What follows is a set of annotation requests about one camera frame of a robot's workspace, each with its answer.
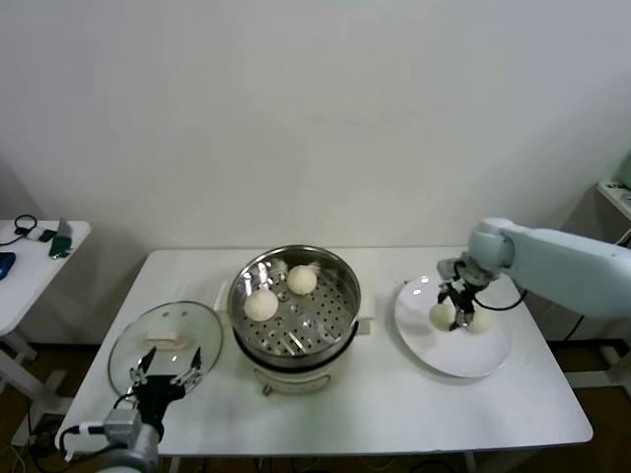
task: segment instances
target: white plate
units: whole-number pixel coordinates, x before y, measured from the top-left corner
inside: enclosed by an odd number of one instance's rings
[[[459,377],[486,376],[503,365],[511,352],[511,332],[504,314],[491,312],[495,321],[481,334],[438,330],[430,322],[429,312],[439,288],[435,281],[427,282],[427,277],[410,281],[396,298],[396,326],[410,350],[430,367]]]

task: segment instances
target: glass lid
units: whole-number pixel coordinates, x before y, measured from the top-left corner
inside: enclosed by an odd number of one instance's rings
[[[147,375],[180,375],[190,368],[201,348],[201,372],[206,375],[219,358],[222,326],[206,305],[178,302],[158,305],[127,326],[109,354],[109,381],[118,395],[129,392],[129,370],[156,347]]]

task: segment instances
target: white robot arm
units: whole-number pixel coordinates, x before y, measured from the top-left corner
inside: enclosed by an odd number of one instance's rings
[[[587,317],[631,315],[631,251],[582,236],[486,219],[471,231],[468,251],[438,267],[446,282],[439,302],[452,299],[463,327],[472,317],[475,294],[500,273]]]

